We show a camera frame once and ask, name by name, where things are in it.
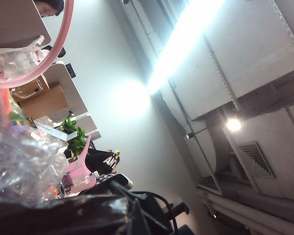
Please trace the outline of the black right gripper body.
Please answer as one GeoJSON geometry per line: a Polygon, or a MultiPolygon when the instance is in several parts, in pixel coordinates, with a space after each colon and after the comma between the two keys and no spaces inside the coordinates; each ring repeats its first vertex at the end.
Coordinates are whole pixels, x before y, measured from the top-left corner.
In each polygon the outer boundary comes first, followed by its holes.
{"type": "Polygon", "coordinates": [[[168,202],[153,192],[127,192],[131,210],[131,229],[128,235],[177,235],[176,217],[189,214],[189,207],[178,198],[168,202]]]}

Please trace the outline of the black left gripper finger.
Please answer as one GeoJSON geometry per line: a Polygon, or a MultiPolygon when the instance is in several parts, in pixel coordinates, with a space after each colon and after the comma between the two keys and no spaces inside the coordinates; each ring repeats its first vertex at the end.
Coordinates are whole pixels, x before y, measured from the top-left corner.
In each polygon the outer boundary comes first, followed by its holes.
{"type": "Polygon", "coordinates": [[[191,230],[191,228],[186,224],[178,228],[177,234],[178,235],[195,235],[195,233],[191,230]]]}

